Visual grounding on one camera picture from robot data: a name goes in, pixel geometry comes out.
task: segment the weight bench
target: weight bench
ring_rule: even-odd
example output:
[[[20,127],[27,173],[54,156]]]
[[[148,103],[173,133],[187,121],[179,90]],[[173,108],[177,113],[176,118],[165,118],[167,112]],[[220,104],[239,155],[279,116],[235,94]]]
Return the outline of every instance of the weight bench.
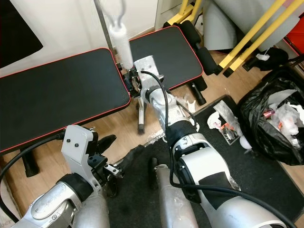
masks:
[[[176,26],[130,41],[134,61],[153,55],[169,89],[202,80],[203,69]],[[126,108],[131,97],[110,50],[99,48],[0,78],[0,154]],[[32,154],[27,176],[38,173]]]

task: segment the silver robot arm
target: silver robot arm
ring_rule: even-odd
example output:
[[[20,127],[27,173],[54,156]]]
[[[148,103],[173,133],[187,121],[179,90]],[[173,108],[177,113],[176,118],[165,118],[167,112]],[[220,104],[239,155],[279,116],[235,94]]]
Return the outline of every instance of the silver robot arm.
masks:
[[[154,108],[166,133],[176,166],[176,175],[182,184],[210,185],[240,190],[222,156],[185,116],[176,99],[168,97],[168,129],[165,129],[165,100],[158,82],[141,71],[160,76],[152,56],[135,61],[141,83],[141,97]],[[213,228],[286,228],[275,215],[260,205],[240,196],[221,192],[183,189],[190,201],[205,210]]]
[[[105,190],[110,175],[121,178],[123,173],[107,164],[101,151],[96,153],[98,142],[92,129],[66,128],[62,153],[72,174],[38,197],[14,228],[110,227]]]

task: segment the black rubber pad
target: black rubber pad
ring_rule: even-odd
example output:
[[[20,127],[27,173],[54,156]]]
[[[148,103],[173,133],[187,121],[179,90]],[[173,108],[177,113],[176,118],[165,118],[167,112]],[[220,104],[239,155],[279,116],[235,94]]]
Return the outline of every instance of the black rubber pad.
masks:
[[[202,66],[177,26],[130,41],[133,61],[153,56],[167,88],[178,87],[203,73]]]
[[[180,28],[192,47],[201,42],[200,36],[191,21],[181,23]]]
[[[111,52],[105,48],[2,77],[0,149],[69,124],[84,124],[129,102]]]
[[[222,99],[236,113],[237,106],[232,98],[225,96]],[[264,200],[295,221],[303,213],[304,197],[280,164],[263,155],[253,157],[251,154],[244,154],[246,150],[239,141],[229,146],[218,130],[209,129],[207,119],[215,112],[213,106],[219,101],[195,114],[200,124],[199,132],[223,156],[231,176],[244,192]],[[107,198],[111,227],[161,227],[158,190],[149,188],[148,162],[151,157],[157,157],[159,164],[169,166],[168,145],[162,139],[147,146],[134,159],[132,166],[125,171],[118,196]],[[202,207],[195,203],[192,203],[192,207],[199,227],[210,228]]]

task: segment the black trash bag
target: black trash bag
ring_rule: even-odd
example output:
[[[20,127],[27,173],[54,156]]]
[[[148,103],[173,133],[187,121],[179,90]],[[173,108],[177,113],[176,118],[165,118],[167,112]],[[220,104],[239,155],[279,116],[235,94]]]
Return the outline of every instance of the black trash bag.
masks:
[[[304,80],[290,68],[281,67],[270,72],[241,99],[238,103],[239,122],[254,150],[289,165],[301,165],[304,164],[304,128],[299,128],[299,134],[296,135],[302,145],[301,149],[296,149],[263,116],[268,108],[269,96],[286,89],[296,89],[297,92],[285,99],[279,107],[287,102],[304,107]]]

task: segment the wooden floor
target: wooden floor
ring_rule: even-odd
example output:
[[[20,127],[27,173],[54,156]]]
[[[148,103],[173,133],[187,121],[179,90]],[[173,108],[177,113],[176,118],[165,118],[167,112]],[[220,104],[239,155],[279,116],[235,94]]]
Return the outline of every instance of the wooden floor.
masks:
[[[213,52],[212,55],[217,63],[225,56],[218,52]],[[208,88],[202,94],[207,100],[207,104],[225,94],[230,95],[235,102],[238,102],[260,82],[265,74],[265,72],[260,72],[256,68],[246,72],[242,67],[239,67],[229,78],[225,78],[222,74],[218,76],[204,75]],[[189,94],[193,98],[187,86],[175,89],[173,94],[181,97]],[[95,130],[98,132],[99,138],[110,134],[117,136],[116,141],[104,153],[109,162],[121,159],[135,146],[148,142],[151,139],[151,135],[161,129],[152,109],[148,107],[145,134],[139,136],[137,134],[137,111],[135,105],[136,102],[132,101],[126,109],[86,124],[87,127],[96,127]],[[69,168],[60,151],[61,145],[62,142],[53,141],[40,146],[34,151],[40,167],[40,174],[34,177],[26,178],[21,160],[9,170],[7,180],[22,214],[27,211],[28,206],[35,198],[48,191],[58,179],[69,173]],[[8,162],[16,153],[12,152],[5,155],[4,163]],[[299,189],[304,192],[304,166],[283,166]],[[300,217],[296,225],[304,228],[304,216]]]

